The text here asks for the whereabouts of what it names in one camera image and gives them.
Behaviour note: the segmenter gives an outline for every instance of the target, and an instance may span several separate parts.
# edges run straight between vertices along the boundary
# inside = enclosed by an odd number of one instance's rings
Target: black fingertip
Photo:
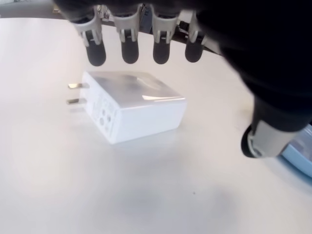
[[[121,43],[122,58],[126,63],[135,63],[138,59],[138,43],[130,39],[126,39]]]
[[[185,58],[189,62],[197,62],[203,53],[203,49],[204,45],[198,42],[191,43],[190,39],[188,39],[185,47]]]
[[[242,152],[245,156],[255,158],[255,156],[253,156],[253,154],[250,152],[250,149],[248,146],[248,133],[251,130],[252,130],[252,127],[251,127],[251,125],[249,125],[249,127],[244,132],[244,135],[243,135],[241,143],[240,143],[240,147],[241,147]]]
[[[165,42],[156,43],[154,42],[153,57],[156,63],[165,64],[170,55],[170,44]]]
[[[86,36],[89,41],[89,46],[86,47],[89,62],[93,66],[101,66],[106,60],[104,43],[101,41],[100,45],[96,45],[91,31],[86,32]]]

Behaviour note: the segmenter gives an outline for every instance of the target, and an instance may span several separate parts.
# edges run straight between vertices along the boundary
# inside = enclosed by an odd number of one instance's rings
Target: white power adapter
[[[147,73],[85,72],[80,98],[85,110],[111,144],[144,137],[179,126],[186,99]]]

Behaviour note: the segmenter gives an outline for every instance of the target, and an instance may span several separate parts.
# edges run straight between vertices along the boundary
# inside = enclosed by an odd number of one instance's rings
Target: charger
[[[187,101],[169,86],[142,72],[84,72],[80,97],[68,104],[82,104],[106,139],[115,144],[165,132],[179,126]]]

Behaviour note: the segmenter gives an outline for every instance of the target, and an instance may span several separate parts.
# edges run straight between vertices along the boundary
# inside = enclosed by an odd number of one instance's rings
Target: power plug prong
[[[69,99],[66,101],[67,105],[84,104],[86,102],[87,102],[87,100],[84,98]]]
[[[87,83],[74,83],[68,84],[69,89],[88,89],[89,85]]]

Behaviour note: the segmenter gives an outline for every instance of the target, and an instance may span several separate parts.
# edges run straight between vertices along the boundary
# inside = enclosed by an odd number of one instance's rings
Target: blue object
[[[311,125],[308,125],[290,142],[282,156],[304,174],[312,177]]]

